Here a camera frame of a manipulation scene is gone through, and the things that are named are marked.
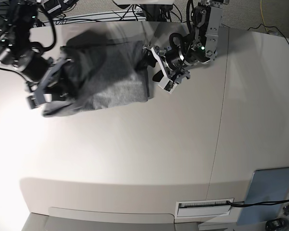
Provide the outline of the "central robot base stand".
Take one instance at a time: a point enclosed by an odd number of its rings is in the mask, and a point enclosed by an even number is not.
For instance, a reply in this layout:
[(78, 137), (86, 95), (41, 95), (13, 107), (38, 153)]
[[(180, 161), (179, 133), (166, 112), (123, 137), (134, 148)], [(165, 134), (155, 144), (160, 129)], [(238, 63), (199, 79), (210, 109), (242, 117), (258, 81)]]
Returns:
[(136, 8), (142, 11), (142, 16), (149, 22), (172, 22), (170, 12), (173, 10), (173, 0), (113, 0), (113, 3), (123, 10), (132, 10), (136, 20)]

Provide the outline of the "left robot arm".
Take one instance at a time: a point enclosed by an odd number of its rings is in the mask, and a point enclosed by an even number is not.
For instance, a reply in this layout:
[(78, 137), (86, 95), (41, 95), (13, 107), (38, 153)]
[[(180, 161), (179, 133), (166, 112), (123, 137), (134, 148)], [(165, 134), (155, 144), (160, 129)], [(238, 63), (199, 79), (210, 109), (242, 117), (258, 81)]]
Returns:
[(190, 79), (189, 67), (215, 60), (222, 6), (228, 4), (227, 0), (201, 0), (197, 4), (189, 0), (186, 5), (187, 34), (170, 34), (165, 48), (144, 46), (144, 57), (137, 68), (158, 64), (160, 71), (153, 76), (153, 81), (165, 90), (173, 89), (183, 79)]

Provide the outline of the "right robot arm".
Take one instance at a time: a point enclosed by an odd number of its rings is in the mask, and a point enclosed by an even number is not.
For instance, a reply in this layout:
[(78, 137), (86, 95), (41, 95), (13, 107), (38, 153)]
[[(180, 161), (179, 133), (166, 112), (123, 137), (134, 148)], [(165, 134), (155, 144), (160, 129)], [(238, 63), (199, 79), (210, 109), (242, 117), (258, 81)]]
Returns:
[[(45, 47), (30, 40), (30, 30), (41, 11), (49, 20), (53, 35), (51, 45)], [(51, 101), (65, 102), (72, 96), (70, 82), (60, 76), (62, 67), (70, 62), (61, 51), (59, 58), (45, 59), (43, 54), (57, 42), (56, 29), (49, 13), (39, 0), (14, 0), (0, 27), (0, 70), (14, 72), (22, 77), (30, 93), (27, 101), (32, 109)]]

